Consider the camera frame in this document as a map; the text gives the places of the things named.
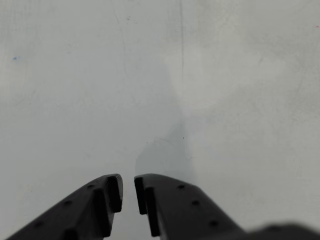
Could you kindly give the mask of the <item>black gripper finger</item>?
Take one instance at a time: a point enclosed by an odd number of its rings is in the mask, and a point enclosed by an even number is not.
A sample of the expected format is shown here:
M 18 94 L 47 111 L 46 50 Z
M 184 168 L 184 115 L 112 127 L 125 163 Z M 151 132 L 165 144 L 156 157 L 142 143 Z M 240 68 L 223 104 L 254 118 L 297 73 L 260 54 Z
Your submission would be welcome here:
M 9 237 L 11 240 L 102 240 L 111 235 L 121 212 L 123 180 L 119 174 L 83 185 Z
M 162 240 L 215 240 L 245 234 L 196 185 L 160 175 L 134 178 L 138 208 L 147 215 L 152 237 Z

